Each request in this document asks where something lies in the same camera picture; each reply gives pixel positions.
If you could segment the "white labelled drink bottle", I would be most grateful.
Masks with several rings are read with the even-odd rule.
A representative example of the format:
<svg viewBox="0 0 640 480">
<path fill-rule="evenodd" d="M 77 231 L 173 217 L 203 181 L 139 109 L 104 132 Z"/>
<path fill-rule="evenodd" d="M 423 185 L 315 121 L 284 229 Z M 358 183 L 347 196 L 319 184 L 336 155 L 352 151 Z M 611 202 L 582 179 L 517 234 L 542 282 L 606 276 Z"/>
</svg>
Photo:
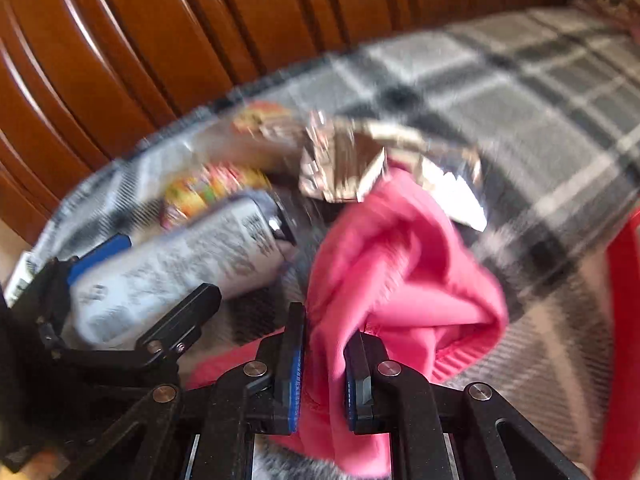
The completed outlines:
<svg viewBox="0 0 640 480">
<path fill-rule="evenodd" d="M 276 196 L 241 193 L 185 226 L 78 263 L 70 274 L 73 330 L 90 348 L 130 349 L 198 286 L 241 296 L 272 282 L 296 250 Z"/>
</svg>

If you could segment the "pink garment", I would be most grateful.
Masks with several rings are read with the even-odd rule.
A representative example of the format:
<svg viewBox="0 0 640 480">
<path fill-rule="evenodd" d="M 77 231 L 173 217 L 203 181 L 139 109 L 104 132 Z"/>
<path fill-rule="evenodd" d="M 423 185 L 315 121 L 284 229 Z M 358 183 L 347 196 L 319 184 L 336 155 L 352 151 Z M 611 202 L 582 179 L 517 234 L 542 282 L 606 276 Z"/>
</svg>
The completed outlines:
<svg viewBox="0 0 640 480">
<path fill-rule="evenodd" d="M 434 198 L 402 171 L 332 226 L 314 259 L 306 309 L 302 420 L 279 442 L 371 478 L 390 471 L 390 445 L 347 428 L 348 338 L 356 330 L 377 336 L 392 360 L 437 382 L 494 348 L 508 322 L 497 281 Z"/>
</svg>

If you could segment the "colourful snack bag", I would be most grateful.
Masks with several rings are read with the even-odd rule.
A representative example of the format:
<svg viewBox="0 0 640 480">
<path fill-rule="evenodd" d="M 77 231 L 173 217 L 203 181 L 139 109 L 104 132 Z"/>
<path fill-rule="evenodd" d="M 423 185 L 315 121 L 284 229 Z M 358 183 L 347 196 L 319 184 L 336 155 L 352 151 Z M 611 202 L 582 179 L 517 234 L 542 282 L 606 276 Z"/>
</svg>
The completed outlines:
<svg viewBox="0 0 640 480">
<path fill-rule="evenodd" d="M 160 225 L 165 230 L 175 229 L 236 193 L 270 188 L 269 179 L 260 170 L 231 162 L 208 162 L 168 182 Z"/>
</svg>

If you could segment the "clear snack packet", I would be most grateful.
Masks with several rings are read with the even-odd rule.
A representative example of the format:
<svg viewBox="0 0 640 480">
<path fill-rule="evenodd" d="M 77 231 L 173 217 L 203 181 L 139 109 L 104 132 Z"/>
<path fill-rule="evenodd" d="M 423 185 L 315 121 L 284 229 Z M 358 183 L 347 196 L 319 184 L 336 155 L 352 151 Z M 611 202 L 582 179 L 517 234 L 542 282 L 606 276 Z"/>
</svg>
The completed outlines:
<svg viewBox="0 0 640 480">
<path fill-rule="evenodd" d="M 280 103 L 253 101 L 233 114 L 231 128 L 277 159 L 275 164 L 281 164 L 289 172 L 299 170 L 307 136 L 304 114 Z"/>
</svg>

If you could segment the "brown wooden headboard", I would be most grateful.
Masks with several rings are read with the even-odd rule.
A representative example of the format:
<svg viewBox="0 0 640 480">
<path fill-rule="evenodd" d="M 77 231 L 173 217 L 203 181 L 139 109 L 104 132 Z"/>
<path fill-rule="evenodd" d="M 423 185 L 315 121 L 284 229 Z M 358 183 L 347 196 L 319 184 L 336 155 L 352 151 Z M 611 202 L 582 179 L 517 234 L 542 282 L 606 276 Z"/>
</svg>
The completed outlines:
<svg viewBox="0 0 640 480">
<path fill-rule="evenodd" d="M 37 239 L 79 181 L 236 84 L 419 26 L 570 0 L 1 0 L 1 217 Z"/>
</svg>

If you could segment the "red box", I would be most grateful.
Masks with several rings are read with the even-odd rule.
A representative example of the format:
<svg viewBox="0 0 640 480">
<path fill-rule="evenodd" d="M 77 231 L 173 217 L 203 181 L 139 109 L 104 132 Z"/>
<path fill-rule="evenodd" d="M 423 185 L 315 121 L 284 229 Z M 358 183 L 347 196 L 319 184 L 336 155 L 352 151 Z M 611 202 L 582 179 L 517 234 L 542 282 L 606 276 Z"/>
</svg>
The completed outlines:
<svg viewBox="0 0 640 480">
<path fill-rule="evenodd" d="M 639 213 L 606 250 L 613 326 L 613 373 L 596 466 L 598 479 L 639 472 Z"/>
</svg>

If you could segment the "silver foil pouch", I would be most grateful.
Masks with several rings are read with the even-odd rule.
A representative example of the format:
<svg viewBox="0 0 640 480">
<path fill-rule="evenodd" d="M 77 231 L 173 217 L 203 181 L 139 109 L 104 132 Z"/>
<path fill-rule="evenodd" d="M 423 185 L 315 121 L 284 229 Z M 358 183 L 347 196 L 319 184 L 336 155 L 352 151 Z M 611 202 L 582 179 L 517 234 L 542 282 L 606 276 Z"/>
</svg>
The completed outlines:
<svg viewBox="0 0 640 480">
<path fill-rule="evenodd" d="M 487 228 L 476 148 L 394 122 L 309 114 L 298 179 L 304 195 L 330 204 L 360 203 L 394 170 L 408 174 L 450 220 L 476 232 Z"/>
</svg>

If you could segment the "grey plaid blanket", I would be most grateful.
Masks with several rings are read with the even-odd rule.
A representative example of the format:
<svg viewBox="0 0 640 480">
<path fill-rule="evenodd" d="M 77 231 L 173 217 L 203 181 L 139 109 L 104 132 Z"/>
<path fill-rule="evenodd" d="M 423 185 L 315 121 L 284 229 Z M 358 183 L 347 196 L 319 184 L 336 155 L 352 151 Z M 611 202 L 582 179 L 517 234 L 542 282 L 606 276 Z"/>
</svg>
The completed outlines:
<svg viewBox="0 0 640 480">
<path fill-rule="evenodd" d="M 454 378 L 495 387 L 592 467 L 611 382 L 605 248 L 639 198 L 639 50 L 582 12 L 535 9 L 414 32 L 278 70 L 196 108 L 78 185 L 32 250 L 88 252 L 158 229 L 160 179 L 249 100 L 399 122 L 480 151 L 489 223 L 465 244 L 498 278 L 510 324 Z"/>
</svg>

